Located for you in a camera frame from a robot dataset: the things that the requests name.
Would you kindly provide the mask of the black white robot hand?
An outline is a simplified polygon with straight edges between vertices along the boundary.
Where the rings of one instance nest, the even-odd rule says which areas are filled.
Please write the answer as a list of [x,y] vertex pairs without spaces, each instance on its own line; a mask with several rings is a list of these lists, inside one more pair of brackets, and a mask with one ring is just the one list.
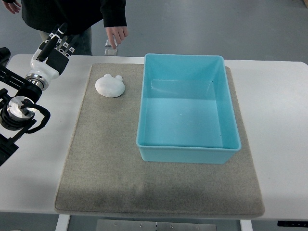
[[60,76],[77,47],[74,35],[67,35],[68,24],[57,25],[42,42],[31,60],[31,68],[44,78]]

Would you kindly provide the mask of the person's left hand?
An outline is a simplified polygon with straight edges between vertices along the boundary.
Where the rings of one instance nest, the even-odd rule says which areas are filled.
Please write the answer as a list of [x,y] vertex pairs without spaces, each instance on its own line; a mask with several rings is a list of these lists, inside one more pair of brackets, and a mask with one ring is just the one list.
[[105,28],[108,40],[113,49],[128,36],[128,28],[126,26],[114,26]]

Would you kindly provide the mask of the person's right hand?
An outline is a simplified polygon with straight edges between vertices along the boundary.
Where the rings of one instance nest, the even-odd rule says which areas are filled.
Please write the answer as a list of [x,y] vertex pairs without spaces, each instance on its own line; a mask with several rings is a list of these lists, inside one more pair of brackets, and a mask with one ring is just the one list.
[[17,0],[3,0],[4,7],[12,14],[19,13],[21,10],[21,4]]

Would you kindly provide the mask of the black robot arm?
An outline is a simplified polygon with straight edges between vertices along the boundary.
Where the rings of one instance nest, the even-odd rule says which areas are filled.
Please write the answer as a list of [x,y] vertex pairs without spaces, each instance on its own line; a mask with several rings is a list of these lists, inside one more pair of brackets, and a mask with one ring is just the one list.
[[13,137],[0,136],[0,164],[3,165],[17,150],[15,142],[24,134],[32,134],[48,123],[50,112],[37,104],[49,84],[40,75],[29,73],[23,78],[6,68],[11,53],[0,49],[0,81],[17,90],[10,96],[6,88],[0,90],[0,124],[7,130],[16,131]]

